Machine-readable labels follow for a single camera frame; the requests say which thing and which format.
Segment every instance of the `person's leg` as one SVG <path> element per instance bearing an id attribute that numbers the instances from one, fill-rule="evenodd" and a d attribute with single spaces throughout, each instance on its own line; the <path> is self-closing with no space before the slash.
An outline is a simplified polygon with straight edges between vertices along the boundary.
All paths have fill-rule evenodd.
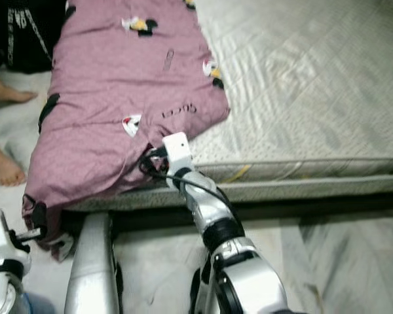
<path id="1" fill-rule="evenodd" d="M 13 88 L 3 85 L 3 83 L 0 82 L 0 101 L 25 103 L 36 96 L 37 94 L 31 92 L 19 92 Z"/>
<path id="2" fill-rule="evenodd" d="M 0 185 L 16 186 L 25 181 L 25 174 L 20 167 L 0 151 Z"/>

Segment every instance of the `black cable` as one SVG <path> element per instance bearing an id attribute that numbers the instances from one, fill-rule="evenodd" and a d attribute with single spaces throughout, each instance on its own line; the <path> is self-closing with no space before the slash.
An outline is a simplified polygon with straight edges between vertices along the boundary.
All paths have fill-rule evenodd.
<path id="1" fill-rule="evenodd" d="M 140 158 L 138 168 L 139 168 L 139 170 L 140 170 L 143 174 L 149 175 L 149 176 L 151 176 L 151 177 L 153 177 L 153 178 L 158 178 L 158 179 L 164 179 L 164 180 L 166 180 L 166 179 L 171 179 L 171 180 L 173 180 L 173 181 L 179 181 L 179 182 L 182 182 L 182 183 L 185 183 L 185 184 L 192 185 L 192 186 L 194 186 L 194 187 L 196 187 L 196 188 L 200 188 L 201 190 L 203 190 L 203 191 L 209 193 L 209 195 L 211 195 L 211 196 L 217 198 L 219 201 L 221 201 L 222 203 L 224 203 L 224 204 L 229 208 L 229 210 L 230 210 L 230 212 L 232 213 L 234 219 L 236 220 L 236 222 L 237 222 L 237 224 L 238 224 L 240 230 L 242 231 L 242 234 L 244 235 L 244 229 L 243 229 L 242 221 L 238 218 L 237 213 L 236 213 L 236 211 L 235 211 L 233 205 L 231 204 L 231 202 L 229 201 L 228 197 L 225 195 L 225 193 L 224 193 L 224 191 L 223 191 L 222 189 L 220 189 L 220 188 L 217 186 L 217 190 L 218 190 L 219 193 L 221 194 L 221 195 L 218 195 L 217 193 L 215 193 L 215 192 L 213 192 L 213 191 L 207 189 L 205 186 L 199 185 L 199 184 L 194 183 L 194 182 L 192 182 L 192 181 L 190 181 L 190 180 L 187 180 L 187 179 L 184 179 L 184 178 L 181 178 L 181 177 L 176 177 L 175 175 L 165 175 L 165 174 L 163 174 L 163 173 L 160 173 L 160 172 L 158 172 L 158 171 L 156 170 L 156 168 L 154 167 L 153 163 L 152 163 L 151 160 L 150 160 L 150 158 L 151 158 L 151 157 L 154 157 L 154 156 L 156 156 L 156 154 L 151 153 L 151 154 L 148 155 L 148 156 L 143 155 L 143 156 Z M 147 166 L 147 167 L 151 168 L 151 170 L 149 170 L 148 168 L 147 168 L 147 169 L 143 169 L 142 166 Z"/>

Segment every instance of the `folded blanket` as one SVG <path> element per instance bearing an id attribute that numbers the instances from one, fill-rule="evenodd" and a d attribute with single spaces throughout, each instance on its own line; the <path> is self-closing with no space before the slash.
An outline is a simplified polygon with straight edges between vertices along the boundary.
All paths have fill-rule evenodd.
<path id="1" fill-rule="evenodd" d="M 72 0 L 53 67 L 22 209 L 31 228 L 35 203 L 47 206 L 45 246 L 64 207 L 143 184 L 149 147 L 229 113 L 192 1 Z"/>

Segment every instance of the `floor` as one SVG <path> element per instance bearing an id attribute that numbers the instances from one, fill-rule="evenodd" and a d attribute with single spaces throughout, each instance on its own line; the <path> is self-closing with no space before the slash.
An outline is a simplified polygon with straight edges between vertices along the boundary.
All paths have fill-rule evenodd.
<path id="1" fill-rule="evenodd" d="M 40 93 L 27 104 L 0 107 L 0 146 L 27 169 L 50 75 L 0 71 L 0 77 Z M 24 186 L 0 188 L 0 208 L 18 232 L 25 230 L 20 215 L 23 191 Z M 294 311 L 393 313 L 393 211 L 257 220 L 244 226 L 281 276 Z M 58 264 L 36 244 L 31 248 L 25 288 L 47 297 L 56 312 L 63 313 L 72 259 Z M 204 255 L 194 228 L 126 232 L 116 239 L 115 254 L 124 275 L 126 312 L 186 313 L 191 278 Z"/>

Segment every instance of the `bed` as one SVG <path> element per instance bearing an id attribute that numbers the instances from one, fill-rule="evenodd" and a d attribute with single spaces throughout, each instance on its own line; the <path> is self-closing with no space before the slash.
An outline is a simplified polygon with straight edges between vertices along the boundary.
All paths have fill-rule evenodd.
<path id="1" fill-rule="evenodd" d="M 393 192 L 393 0 L 195 4 L 231 112 L 191 150 L 231 201 Z M 66 209 L 181 204 L 146 181 Z"/>

